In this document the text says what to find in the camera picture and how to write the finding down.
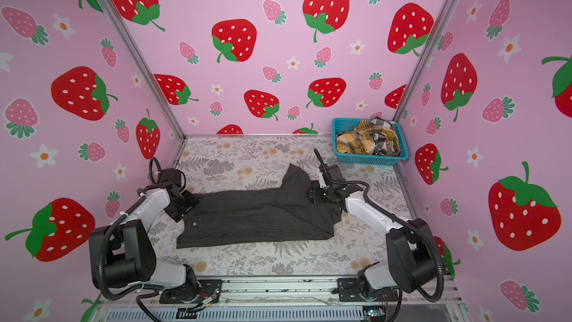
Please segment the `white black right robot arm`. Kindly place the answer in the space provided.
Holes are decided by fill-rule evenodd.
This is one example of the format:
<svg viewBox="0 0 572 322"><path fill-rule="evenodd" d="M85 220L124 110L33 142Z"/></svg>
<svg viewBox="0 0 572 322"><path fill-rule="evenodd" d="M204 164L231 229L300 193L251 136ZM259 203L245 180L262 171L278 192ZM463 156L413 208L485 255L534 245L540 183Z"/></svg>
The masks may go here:
<svg viewBox="0 0 572 322"><path fill-rule="evenodd" d="M365 182L327 186L317 181L308 190L314 203L337 204L385 237L387 262L374 263L357 274L357 293L373 300L384 289L417 291L426 301L438 302L445 288L444 265L428 224L390 213L369 197L369 190Z"/></svg>

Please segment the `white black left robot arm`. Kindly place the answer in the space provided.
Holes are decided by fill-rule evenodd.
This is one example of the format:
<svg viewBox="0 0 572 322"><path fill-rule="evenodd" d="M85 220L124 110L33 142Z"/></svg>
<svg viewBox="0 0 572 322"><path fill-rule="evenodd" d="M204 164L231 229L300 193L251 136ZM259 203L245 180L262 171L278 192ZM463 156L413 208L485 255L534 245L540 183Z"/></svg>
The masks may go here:
<svg viewBox="0 0 572 322"><path fill-rule="evenodd" d="M139 190L139 199L109 226L89 235L89 256L94 286L108 301L138 290L166 293L168 299L193 301L201 284L189 265L157 259L148 231L160 213L175 222L199 204L190 192L173 185Z"/></svg>

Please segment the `dark grey pinstriped shirt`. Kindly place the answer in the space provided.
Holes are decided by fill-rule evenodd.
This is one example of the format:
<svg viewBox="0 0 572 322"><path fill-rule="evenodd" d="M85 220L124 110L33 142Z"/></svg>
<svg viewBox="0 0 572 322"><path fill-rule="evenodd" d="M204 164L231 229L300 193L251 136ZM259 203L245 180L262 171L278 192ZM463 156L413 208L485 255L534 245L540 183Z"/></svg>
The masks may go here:
<svg viewBox="0 0 572 322"><path fill-rule="evenodd" d="M328 240L341 221L341 208L308 197L306 171L289 165L281 186L198 195L184 217L177 248L227 244Z"/></svg>

